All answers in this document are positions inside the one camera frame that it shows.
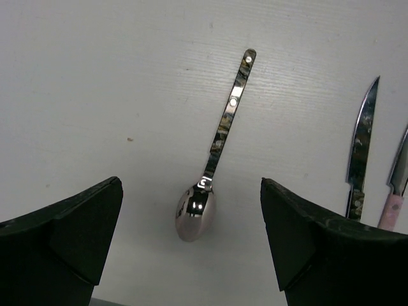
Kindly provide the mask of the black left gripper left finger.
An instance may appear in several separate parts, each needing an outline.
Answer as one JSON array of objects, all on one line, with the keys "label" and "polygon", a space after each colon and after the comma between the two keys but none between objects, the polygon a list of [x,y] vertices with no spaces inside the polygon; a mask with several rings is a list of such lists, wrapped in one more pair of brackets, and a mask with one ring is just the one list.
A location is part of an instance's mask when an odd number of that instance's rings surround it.
[{"label": "black left gripper left finger", "polygon": [[122,206],[110,177],[1,223],[1,305],[88,305]]}]

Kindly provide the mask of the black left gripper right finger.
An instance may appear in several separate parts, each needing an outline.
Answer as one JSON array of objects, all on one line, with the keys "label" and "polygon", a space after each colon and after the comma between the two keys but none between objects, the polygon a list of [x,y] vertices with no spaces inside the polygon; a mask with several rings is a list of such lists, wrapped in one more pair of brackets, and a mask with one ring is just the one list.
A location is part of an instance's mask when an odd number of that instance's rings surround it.
[{"label": "black left gripper right finger", "polygon": [[288,305],[407,304],[407,235],[349,220],[270,178],[260,202]]}]

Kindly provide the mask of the spoon with black patterned handle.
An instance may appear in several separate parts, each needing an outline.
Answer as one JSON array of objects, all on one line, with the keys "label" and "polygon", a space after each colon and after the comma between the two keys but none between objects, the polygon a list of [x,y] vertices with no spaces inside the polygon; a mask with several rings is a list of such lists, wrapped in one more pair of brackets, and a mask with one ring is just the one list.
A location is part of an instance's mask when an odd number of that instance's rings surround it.
[{"label": "spoon with black patterned handle", "polygon": [[212,225],[216,212],[214,175],[230,133],[257,52],[248,48],[240,61],[233,86],[210,146],[207,164],[198,181],[181,196],[175,212],[175,229],[185,242],[199,239]]}]

